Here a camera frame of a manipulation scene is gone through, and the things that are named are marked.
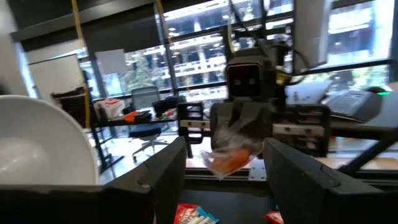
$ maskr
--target orange object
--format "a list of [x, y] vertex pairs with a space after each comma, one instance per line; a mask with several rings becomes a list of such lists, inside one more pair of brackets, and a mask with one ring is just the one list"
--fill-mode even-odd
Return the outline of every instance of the orange object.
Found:
[[126, 114], [126, 115], [124, 115], [124, 120], [126, 120], [127, 122], [134, 122], [134, 116], [136, 115], [136, 114], [138, 114], [139, 113], [139, 111], [133, 111], [133, 112], [131, 112], [131, 113], [128, 113], [128, 114]]
[[250, 152], [247, 149], [240, 149], [230, 152], [226, 157], [216, 157], [211, 168], [217, 172], [228, 174], [244, 167], [250, 162]]

